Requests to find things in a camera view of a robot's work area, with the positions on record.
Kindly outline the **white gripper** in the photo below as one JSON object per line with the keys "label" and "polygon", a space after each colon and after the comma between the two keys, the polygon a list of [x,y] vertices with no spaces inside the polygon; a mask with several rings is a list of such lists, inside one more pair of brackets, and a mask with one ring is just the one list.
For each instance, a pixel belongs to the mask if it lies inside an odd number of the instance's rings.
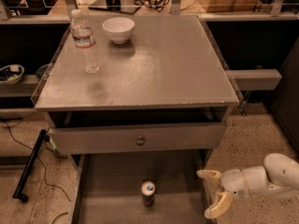
{"label": "white gripper", "polygon": [[215,202],[205,210],[207,219],[220,217],[227,212],[234,198],[245,200],[249,197],[247,179],[241,170],[225,171],[222,175],[216,170],[198,170],[196,173],[213,186],[218,186],[221,180],[221,186],[226,190],[223,192],[216,191]]}

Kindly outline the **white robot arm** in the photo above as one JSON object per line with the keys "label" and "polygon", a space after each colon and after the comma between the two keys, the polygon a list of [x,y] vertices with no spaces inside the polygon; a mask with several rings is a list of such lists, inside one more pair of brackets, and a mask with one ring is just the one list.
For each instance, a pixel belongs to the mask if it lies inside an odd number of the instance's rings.
{"label": "white robot arm", "polygon": [[233,201],[251,196],[287,199],[299,192],[299,163],[288,156],[271,153],[263,165],[246,169],[198,170],[197,175],[217,188],[215,202],[205,210],[205,218],[220,217]]}

